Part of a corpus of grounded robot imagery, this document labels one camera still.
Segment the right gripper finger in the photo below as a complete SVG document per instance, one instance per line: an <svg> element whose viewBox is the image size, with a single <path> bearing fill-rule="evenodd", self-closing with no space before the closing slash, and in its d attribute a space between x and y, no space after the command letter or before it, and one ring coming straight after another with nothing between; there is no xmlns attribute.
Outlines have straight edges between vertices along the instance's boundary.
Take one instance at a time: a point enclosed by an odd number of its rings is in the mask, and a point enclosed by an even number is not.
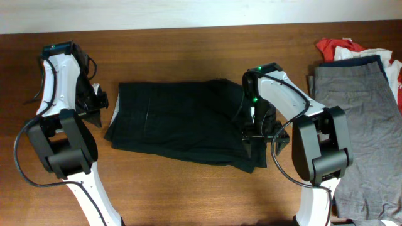
<svg viewBox="0 0 402 226"><path fill-rule="evenodd" d="M282 130L274 141L275 154L279 155L289 142L290 136L285 130Z"/></svg>
<svg viewBox="0 0 402 226"><path fill-rule="evenodd" d="M258 144L255 139L248 139L243 141L243 145L246 149L248 158L257 158Z"/></svg>

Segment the black shorts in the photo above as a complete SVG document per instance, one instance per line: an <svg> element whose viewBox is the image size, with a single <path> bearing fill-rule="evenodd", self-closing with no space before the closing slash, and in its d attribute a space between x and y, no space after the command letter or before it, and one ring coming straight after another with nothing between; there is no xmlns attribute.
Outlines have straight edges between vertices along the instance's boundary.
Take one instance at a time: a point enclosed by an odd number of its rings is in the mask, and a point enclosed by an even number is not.
<svg viewBox="0 0 402 226"><path fill-rule="evenodd" d="M155 154L247 173L266 168L266 143L248 158L242 126L250 103L226 79L119 84L119 103L104 138L114 149Z"/></svg>

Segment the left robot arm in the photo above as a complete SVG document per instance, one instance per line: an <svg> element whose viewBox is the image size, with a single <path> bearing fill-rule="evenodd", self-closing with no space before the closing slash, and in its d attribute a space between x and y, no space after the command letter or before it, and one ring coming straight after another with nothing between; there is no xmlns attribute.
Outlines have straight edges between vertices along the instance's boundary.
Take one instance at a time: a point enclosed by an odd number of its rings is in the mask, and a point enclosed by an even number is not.
<svg viewBox="0 0 402 226"><path fill-rule="evenodd" d="M95 61L73 41L49 45L40 56L43 67L41 104L22 128L41 164L66 185L90 225L124 225L102 185L96 141L85 125L101 127L101 109L108 98L92 84Z"/></svg>

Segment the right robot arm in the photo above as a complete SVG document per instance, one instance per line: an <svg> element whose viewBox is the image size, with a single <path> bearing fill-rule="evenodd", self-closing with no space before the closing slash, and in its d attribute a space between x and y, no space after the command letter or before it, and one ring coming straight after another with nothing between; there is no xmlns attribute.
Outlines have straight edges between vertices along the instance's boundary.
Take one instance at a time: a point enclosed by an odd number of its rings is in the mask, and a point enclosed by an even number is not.
<svg viewBox="0 0 402 226"><path fill-rule="evenodd" d="M251 122L242 140L262 139L271 145L271 157L280 173L300 186L301 202L294 225L331 225L337 185L353 163L345 112L328 108L299 89L277 63L259 65L242 76L243 96L251 101ZM291 158L300 180L280 166L281 143L291 126Z"/></svg>

